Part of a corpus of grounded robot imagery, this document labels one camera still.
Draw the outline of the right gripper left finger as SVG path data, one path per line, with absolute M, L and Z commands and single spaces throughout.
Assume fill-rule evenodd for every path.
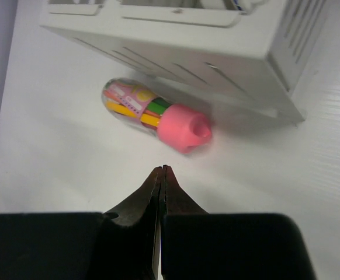
M 143 184 L 105 213 L 109 264 L 116 279 L 157 279 L 160 251 L 159 193 L 162 167 L 155 167 Z

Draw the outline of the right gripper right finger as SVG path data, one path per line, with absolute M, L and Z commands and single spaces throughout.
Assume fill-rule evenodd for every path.
M 159 179 L 159 224 L 161 228 L 161 275 L 169 279 L 167 255 L 168 227 L 165 225 L 167 216 L 172 215 L 206 215 L 208 214 L 198 205 L 179 185 L 171 166 L 163 165 Z

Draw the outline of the pink capped tube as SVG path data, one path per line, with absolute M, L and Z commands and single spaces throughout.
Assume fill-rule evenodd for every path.
M 179 153 L 211 142 L 211 123 L 203 113 L 171 103 L 136 80 L 108 81 L 102 89 L 102 103 L 120 121 L 155 135 Z

